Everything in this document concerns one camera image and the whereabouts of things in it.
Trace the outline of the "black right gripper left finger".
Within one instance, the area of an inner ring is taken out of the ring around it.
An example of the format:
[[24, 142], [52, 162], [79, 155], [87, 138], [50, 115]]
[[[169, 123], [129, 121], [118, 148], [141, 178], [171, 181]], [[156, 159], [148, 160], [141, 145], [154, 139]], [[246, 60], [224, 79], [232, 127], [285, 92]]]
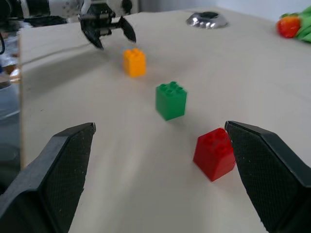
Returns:
[[0, 197], [2, 233], [67, 233], [84, 190], [93, 122], [55, 134]]

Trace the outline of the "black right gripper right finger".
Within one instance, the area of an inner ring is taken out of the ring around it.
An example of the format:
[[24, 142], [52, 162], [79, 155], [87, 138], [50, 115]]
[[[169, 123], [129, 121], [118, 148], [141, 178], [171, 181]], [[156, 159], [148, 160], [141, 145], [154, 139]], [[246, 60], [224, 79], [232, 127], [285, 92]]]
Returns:
[[243, 186], [269, 233], [311, 231], [311, 168], [276, 134], [225, 123]]

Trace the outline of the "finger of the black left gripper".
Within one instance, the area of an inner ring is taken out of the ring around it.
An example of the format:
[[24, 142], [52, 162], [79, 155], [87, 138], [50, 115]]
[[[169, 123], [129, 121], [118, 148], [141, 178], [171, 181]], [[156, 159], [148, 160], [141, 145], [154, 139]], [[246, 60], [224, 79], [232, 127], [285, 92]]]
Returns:
[[81, 30], [94, 47], [100, 50], [104, 49], [100, 41], [100, 33], [91, 23], [88, 21], [81, 21]]
[[128, 40], [132, 41], [133, 43], [137, 42], [136, 34], [133, 27], [124, 17], [120, 17], [118, 22], [111, 23], [111, 29], [118, 28], [121, 28], [123, 30], [123, 34]]

